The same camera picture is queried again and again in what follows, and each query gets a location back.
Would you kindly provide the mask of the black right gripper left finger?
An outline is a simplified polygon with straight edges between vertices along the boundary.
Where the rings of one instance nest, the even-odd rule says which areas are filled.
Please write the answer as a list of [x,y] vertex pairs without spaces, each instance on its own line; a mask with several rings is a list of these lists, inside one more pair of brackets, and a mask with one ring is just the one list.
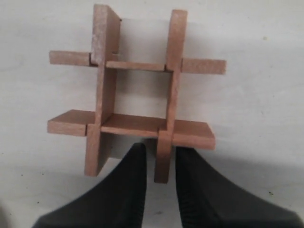
[[143,143],[132,145],[120,163],[90,191],[41,216],[35,228],[140,228],[147,186]]

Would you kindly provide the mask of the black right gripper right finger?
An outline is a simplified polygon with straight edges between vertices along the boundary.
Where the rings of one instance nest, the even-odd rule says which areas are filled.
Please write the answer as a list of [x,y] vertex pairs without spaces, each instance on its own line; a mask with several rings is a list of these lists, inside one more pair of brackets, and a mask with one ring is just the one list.
[[184,228],[302,228],[293,211],[234,184],[193,148],[177,147],[176,191]]

